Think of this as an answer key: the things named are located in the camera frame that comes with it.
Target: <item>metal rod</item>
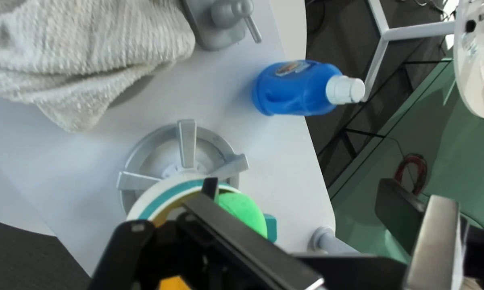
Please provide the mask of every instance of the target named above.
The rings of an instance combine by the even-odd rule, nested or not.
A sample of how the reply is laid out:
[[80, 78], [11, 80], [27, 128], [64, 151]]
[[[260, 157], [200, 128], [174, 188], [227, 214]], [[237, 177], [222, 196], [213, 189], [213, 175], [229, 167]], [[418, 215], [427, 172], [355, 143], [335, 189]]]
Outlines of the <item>metal rod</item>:
[[440, 59], [424, 59], [424, 61], [403, 61], [403, 65], [410, 64], [439, 64], [439, 62], [452, 62], [452, 57], [440, 57]]
[[147, 189], [158, 183], [161, 178], [129, 170], [121, 170], [118, 177], [118, 189]]
[[448, 35], [455, 32], [455, 20], [448, 22], [427, 22], [418, 25], [405, 25], [405, 27], [393, 27], [382, 33], [384, 40], [408, 40], [408, 38], [424, 38], [424, 36], [435, 36], [435, 35]]
[[455, 268], [463, 267], [460, 251], [458, 204], [450, 197], [432, 196], [423, 217], [405, 288], [453, 288]]
[[384, 7], [381, 0], [368, 0], [369, 7], [371, 7], [371, 14], [374, 17], [377, 32], [382, 35], [385, 30], [389, 30], [389, 22], [387, 17], [384, 14]]
[[377, 75], [377, 72], [381, 69], [382, 59], [384, 59], [385, 51], [387, 51], [387, 46], [389, 46], [387, 40], [381, 38], [377, 41], [377, 46], [374, 49], [372, 61], [371, 61], [371, 65], [368, 69], [368, 75], [366, 75], [366, 80], [364, 80], [364, 83], [366, 83], [366, 96], [364, 96], [364, 99], [368, 99], [369, 94], [371, 94], [376, 75]]
[[177, 122], [181, 165], [184, 168], [195, 167], [195, 148], [197, 148], [197, 123], [193, 119], [182, 119]]
[[224, 162], [221, 167], [216, 167], [210, 172], [210, 175], [218, 177], [218, 178], [229, 178], [237, 175], [239, 172], [248, 168], [245, 154], [239, 154], [234, 159]]
[[247, 15], [247, 17], [243, 17], [243, 20], [245, 20], [247, 30], [251, 33], [255, 43], [260, 43], [261, 41], [261, 33], [260, 33], [256, 23], [255, 23], [253, 17]]
[[356, 255], [360, 254], [355, 247], [352, 247], [350, 244], [343, 243], [342, 239], [339, 239], [335, 236], [335, 233], [331, 228], [326, 226], [319, 226], [314, 230], [314, 233], [311, 235], [311, 247], [313, 249], [321, 249], [326, 251], [327, 254], [352, 254]]

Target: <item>gray knob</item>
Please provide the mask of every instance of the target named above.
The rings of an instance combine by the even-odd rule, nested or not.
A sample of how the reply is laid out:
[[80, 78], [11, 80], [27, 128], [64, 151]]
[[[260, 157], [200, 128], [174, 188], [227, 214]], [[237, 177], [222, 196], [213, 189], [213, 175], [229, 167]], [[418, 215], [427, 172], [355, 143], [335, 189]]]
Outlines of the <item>gray knob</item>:
[[243, 19], [253, 40], [260, 43], [261, 35], [251, 14], [253, 4], [250, 0], [218, 0], [214, 4], [211, 4], [211, 20], [216, 27], [229, 28]]
[[343, 243], [329, 228], [319, 226], [310, 238], [310, 246], [313, 249], [321, 249], [334, 255], [355, 255], [360, 254], [355, 247]]

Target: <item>white surface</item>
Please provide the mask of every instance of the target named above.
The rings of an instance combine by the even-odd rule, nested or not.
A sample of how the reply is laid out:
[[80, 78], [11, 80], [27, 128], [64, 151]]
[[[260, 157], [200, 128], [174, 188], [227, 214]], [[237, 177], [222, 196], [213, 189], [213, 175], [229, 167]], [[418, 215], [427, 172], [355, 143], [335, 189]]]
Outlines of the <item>white surface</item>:
[[453, 46], [455, 80], [468, 109], [484, 117], [484, 20], [477, 20], [473, 33], [464, 32], [468, 19], [484, 14], [482, 1], [460, 1]]
[[282, 51], [287, 59], [303, 59], [306, 52], [305, 0], [268, 0], [274, 14]]
[[[114, 185], [129, 149], [160, 125], [195, 117], [245, 152], [250, 168], [240, 175], [240, 189], [277, 217], [277, 244], [303, 251], [316, 226], [334, 230], [303, 117], [266, 117], [250, 102], [255, 75], [282, 59], [266, 1], [258, 1], [255, 19], [261, 44], [247, 36], [229, 49], [197, 51], [111, 107], [87, 133], [63, 131], [35, 107], [0, 98], [0, 196], [26, 196], [92, 273], [111, 230], [126, 217]], [[0, 212], [9, 210], [8, 202], [1, 197]]]
[[29, 231], [51, 235], [45, 220], [35, 207], [24, 197], [21, 189], [9, 181], [0, 164], [0, 222]]

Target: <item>white plastic part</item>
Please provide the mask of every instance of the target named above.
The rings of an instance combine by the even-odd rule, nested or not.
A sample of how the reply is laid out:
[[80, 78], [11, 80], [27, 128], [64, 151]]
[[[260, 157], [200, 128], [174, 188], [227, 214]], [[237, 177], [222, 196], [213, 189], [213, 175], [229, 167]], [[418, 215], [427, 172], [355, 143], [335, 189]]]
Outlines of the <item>white plastic part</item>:
[[326, 83], [326, 98], [332, 104], [360, 102], [366, 96], [366, 85], [361, 78], [334, 75]]

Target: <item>plastic bottle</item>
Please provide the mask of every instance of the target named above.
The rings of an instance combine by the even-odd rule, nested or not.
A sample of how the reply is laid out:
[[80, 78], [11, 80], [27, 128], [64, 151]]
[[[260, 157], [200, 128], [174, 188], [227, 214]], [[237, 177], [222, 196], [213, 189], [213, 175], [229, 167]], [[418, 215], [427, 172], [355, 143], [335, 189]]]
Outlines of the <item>plastic bottle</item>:
[[253, 86], [253, 102], [263, 114], [326, 114], [337, 104], [358, 102], [366, 88], [326, 62], [290, 61], [268, 65]]

